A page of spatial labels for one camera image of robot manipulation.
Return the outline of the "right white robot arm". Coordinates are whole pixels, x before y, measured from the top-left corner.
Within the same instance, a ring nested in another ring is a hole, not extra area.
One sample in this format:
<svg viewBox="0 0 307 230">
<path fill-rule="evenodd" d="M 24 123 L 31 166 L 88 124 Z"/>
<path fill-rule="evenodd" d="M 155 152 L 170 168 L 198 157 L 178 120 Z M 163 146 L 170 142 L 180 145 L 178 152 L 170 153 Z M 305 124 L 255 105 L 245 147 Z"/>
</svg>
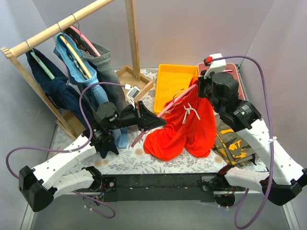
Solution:
<svg viewBox="0 0 307 230">
<path fill-rule="evenodd" d="M 271 136 L 255 106 L 239 99 L 238 87 L 238 81 L 230 73 L 198 77 L 198 96 L 209 101 L 220 119 L 247 142 L 268 171 L 253 172 L 227 165 L 203 184 L 216 190 L 226 191 L 232 186 L 239 186 L 268 193 L 269 201 L 282 206 L 306 186 L 307 172 Z"/>
</svg>

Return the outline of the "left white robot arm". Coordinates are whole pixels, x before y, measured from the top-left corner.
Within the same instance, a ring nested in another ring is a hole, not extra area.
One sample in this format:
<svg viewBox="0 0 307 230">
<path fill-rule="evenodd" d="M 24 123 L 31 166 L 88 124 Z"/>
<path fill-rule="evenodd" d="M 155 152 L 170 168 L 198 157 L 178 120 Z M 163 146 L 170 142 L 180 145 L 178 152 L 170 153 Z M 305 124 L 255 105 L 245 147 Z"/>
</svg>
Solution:
<svg viewBox="0 0 307 230">
<path fill-rule="evenodd" d="M 128 105 L 119 113 L 111 102 L 99 105 L 92 123 L 93 134 L 85 130 L 70 146 L 68 152 L 59 153 L 33 168 L 19 171 L 19 190 L 34 212 L 39 212 L 62 194 L 88 188 L 96 192 L 105 185 L 102 174 L 94 166 L 67 175 L 66 172 L 82 160 L 98 153 L 119 154 L 112 133 L 116 129 L 136 125 L 149 131 L 164 126 L 166 121 L 148 110 L 142 101 Z"/>
</svg>

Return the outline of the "orange red shorts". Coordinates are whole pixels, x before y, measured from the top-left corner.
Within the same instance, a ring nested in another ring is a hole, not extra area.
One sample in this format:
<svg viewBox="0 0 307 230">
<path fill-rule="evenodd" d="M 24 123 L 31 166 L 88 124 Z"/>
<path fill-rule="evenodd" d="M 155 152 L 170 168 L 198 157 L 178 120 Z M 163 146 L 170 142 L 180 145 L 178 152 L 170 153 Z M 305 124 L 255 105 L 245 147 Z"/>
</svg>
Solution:
<svg viewBox="0 0 307 230">
<path fill-rule="evenodd" d="M 197 78 L 190 81 L 190 86 Z M 164 114 L 166 125 L 149 133 L 143 149 L 159 160 L 170 161 L 183 150 L 197 158 L 207 157 L 215 142 L 213 108 L 206 98 L 198 97 L 196 86 Z"/>
</svg>

